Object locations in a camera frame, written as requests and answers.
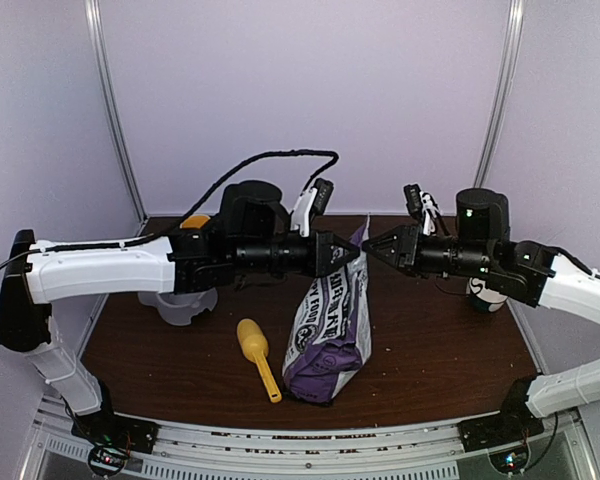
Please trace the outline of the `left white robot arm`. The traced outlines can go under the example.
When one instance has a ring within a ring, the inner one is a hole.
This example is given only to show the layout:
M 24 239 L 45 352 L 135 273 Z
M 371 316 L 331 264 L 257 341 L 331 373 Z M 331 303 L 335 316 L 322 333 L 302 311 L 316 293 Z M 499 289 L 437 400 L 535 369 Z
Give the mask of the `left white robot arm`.
M 55 243 L 31 230 L 14 238 L 0 288 L 0 344 L 27 355 L 45 382 L 103 444 L 124 424 L 104 384 L 66 349 L 52 322 L 56 300 L 121 292 L 197 294 L 231 284 L 239 274 L 297 273 L 326 277 L 357 258 L 357 245 L 311 223 L 323 214 L 331 182 L 318 179 L 292 211 L 273 184 L 228 185 L 220 210 L 198 228 L 177 222 L 164 233 L 118 241 Z

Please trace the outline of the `purple pet food bag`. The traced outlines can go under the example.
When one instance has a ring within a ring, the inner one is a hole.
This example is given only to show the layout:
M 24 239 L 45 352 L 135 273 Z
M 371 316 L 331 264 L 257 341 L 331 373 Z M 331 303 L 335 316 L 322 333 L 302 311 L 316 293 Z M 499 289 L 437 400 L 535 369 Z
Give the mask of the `purple pet food bag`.
M 282 366 L 285 391 L 328 405 L 372 353 L 367 254 L 316 278 L 299 304 Z

